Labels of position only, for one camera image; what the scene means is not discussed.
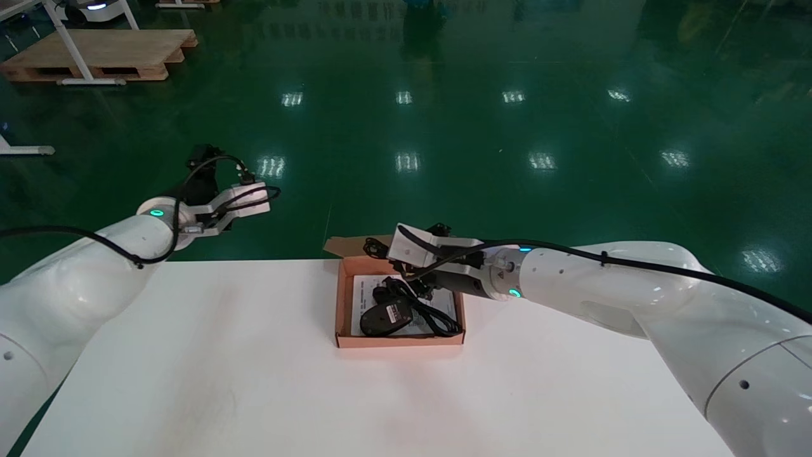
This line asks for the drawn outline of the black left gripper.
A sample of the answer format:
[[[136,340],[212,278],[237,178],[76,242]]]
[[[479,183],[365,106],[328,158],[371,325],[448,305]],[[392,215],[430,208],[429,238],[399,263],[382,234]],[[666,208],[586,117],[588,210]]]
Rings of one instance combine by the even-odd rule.
[[[224,152],[219,147],[194,145],[188,157],[187,168],[190,171],[188,182],[183,186],[183,202],[187,206],[209,204],[219,194],[216,180],[216,162]],[[208,159],[205,167],[195,172],[200,164]]]

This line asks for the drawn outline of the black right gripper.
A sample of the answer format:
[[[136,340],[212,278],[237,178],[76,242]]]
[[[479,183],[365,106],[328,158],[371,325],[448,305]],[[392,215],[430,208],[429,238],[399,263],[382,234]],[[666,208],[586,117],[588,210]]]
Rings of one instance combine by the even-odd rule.
[[[390,260],[390,247],[374,237],[363,241],[363,252],[375,260]],[[431,278],[406,279],[414,296],[431,301],[438,290],[467,293],[481,298],[501,298],[491,281],[491,263],[487,253],[455,258],[431,272]]]

